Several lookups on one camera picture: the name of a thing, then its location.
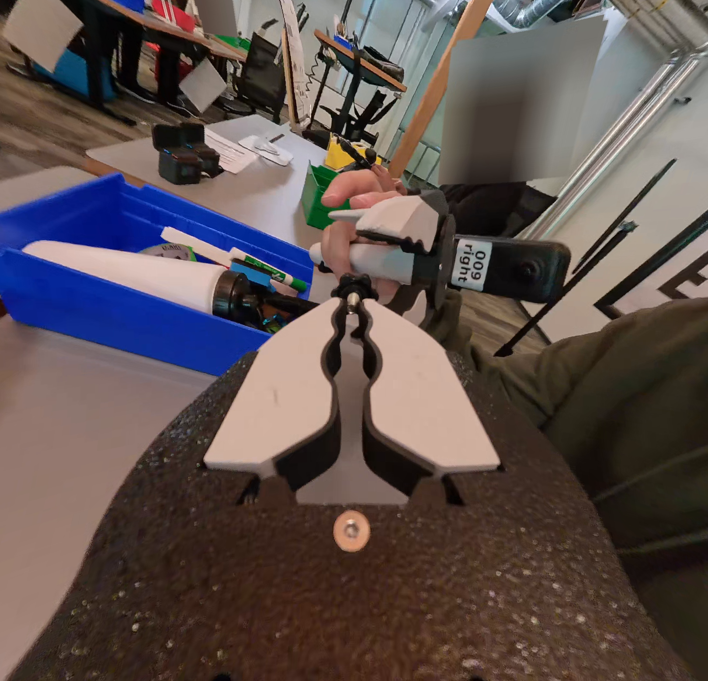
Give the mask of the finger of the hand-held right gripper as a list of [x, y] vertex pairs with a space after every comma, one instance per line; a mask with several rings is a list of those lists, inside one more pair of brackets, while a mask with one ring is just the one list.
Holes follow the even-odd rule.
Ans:
[[428, 295], [418, 285], [401, 285], [385, 307], [420, 329], [428, 328], [430, 323]]
[[364, 209], [357, 221], [357, 236], [429, 254], [447, 216], [447, 201], [439, 190], [398, 195]]

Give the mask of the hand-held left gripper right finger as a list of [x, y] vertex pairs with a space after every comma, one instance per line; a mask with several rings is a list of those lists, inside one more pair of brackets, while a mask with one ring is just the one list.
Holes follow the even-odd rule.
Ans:
[[362, 453], [406, 497], [425, 479], [492, 472], [500, 456], [445, 349], [374, 299], [360, 304]]

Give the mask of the black knob thumb screw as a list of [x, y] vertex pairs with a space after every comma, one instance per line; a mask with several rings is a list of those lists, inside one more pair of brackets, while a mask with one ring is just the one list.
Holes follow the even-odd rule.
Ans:
[[376, 291], [369, 275], [345, 273], [339, 280], [338, 285], [332, 289], [331, 297], [343, 300], [348, 314], [356, 314], [363, 300], [373, 299], [377, 301], [379, 300], [379, 293]]

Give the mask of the green dry erase marker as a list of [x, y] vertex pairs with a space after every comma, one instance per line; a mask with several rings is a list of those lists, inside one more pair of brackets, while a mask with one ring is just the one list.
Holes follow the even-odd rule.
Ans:
[[272, 286], [272, 284], [284, 285], [294, 291], [296, 295], [303, 294], [309, 290], [309, 286], [305, 281], [295, 278], [286, 271], [263, 262], [249, 253], [245, 253], [235, 247], [231, 248], [227, 253], [232, 269], [243, 273], [251, 282], [256, 282], [264, 287]]

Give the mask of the person's right hand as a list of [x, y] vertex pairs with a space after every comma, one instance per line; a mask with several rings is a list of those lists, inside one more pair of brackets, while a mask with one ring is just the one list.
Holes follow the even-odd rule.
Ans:
[[[337, 208], [349, 201], [351, 209], [367, 209], [385, 199], [406, 194], [402, 181], [392, 178], [386, 168], [376, 164], [370, 170], [339, 174], [323, 194], [322, 204], [327, 208]], [[322, 259], [337, 280], [346, 273], [355, 274], [350, 265], [352, 243], [384, 245], [383, 242], [358, 236], [352, 223], [337, 221], [329, 225], [321, 238]]]

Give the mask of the yellow plastic bin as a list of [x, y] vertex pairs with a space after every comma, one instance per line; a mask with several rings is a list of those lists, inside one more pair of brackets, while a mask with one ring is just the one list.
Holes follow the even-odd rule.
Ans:
[[347, 167], [369, 169], [374, 164], [381, 165], [382, 158], [364, 142], [348, 141], [331, 134], [324, 164], [334, 171], [344, 171]]

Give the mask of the black easel stand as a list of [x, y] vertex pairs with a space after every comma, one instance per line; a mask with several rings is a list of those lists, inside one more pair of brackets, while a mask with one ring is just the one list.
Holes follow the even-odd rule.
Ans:
[[507, 357], [513, 354], [518, 342], [531, 332], [539, 322], [564, 298], [579, 282], [584, 279], [589, 272], [595, 268], [600, 261], [608, 256], [624, 239], [638, 227], [635, 221], [628, 221], [627, 217], [643, 199], [653, 190], [661, 179], [676, 164], [677, 158], [669, 162], [657, 172], [630, 203], [619, 213], [616, 219], [606, 228], [589, 250], [581, 257], [577, 265], [571, 272], [571, 278], [563, 285], [561, 292], [541, 308], [526, 324], [505, 344], [494, 353], [496, 357]]

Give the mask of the light blue case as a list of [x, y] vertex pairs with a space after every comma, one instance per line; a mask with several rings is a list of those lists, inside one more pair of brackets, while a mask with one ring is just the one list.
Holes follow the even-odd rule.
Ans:
[[242, 274], [251, 286], [252, 292], [276, 292], [275, 287], [271, 283], [271, 276], [261, 269], [254, 268], [243, 262], [236, 260], [231, 261], [230, 270]]

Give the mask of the white paper sheets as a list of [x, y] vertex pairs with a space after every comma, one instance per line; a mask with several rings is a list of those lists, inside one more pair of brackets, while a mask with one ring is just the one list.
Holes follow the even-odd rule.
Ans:
[[260, 155], [204, 127], [205, 144], [219, 155], [219, 167], [233, 175], [260, 159]]

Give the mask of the white plastic stick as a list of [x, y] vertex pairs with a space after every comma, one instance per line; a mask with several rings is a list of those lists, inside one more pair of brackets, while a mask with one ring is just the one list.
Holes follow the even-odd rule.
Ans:
[[229, 268], [232, 264], [232, 257], [229, 251], [220, 249], [211, 243], [205, 242], [199, 238], [186, 234], [172, 226], [166, 226], [162, 229], [161, 238], [165, 243], [175, 243], [189, 247], [194, 254], [198, 254], [203, 258], [223, 265]]

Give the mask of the white cylinder black cap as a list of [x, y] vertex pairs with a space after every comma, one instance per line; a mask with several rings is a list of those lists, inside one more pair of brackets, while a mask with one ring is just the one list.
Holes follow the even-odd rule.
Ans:
[[257, 307], [249, 280], [216, 264], [190, 262], [73, 243], [37, 241], [22, 252], [205, 314], [237, 321]]

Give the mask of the black office chair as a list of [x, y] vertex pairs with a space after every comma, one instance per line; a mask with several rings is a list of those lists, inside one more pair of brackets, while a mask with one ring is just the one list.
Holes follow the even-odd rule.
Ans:
[[277, 62], [277, 55], [278, 46], [254, 32], [240, 75], [235, 77], [232, 86], [237, 101], [253, 112], [270, 113], [272, 121], [279, 124], [286, 83], [284, 68], [281, 62]]

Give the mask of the printed instruction sheet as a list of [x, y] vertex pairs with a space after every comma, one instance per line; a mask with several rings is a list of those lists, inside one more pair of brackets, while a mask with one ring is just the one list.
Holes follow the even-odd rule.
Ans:
[[310, 106], [308, 101], [309, 92], [306, 89], [307, 76], [305, 73], [302, 40], [299, 34], [299, 22], [292, 0], [279, 0], [279, 4], [284, 22], [283, 28], [287, 28], [288, 31], [289, 48], [295, 74], [295, 89], [300, 123], [299, 130], [303, 130], [310, 121]]

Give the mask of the black equipment case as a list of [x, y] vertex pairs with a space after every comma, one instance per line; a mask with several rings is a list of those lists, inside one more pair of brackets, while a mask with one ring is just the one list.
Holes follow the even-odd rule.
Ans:
[[174, 185], [199, 184], [202, 177], [225, 172], [219, 153], [205, 142], [205, 126], [199, 122], [152, 127], [152, 144], [159, 154], [158, 173]]

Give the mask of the red plastic bin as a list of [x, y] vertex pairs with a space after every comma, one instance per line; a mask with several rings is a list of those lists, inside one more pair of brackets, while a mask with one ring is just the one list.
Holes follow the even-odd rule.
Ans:
[[153, 12], [168, 24], [187, 33], [194, 32], [196, 27], [194, 18], [182, 11], [172, 0], [150, 0], [150, 4]]

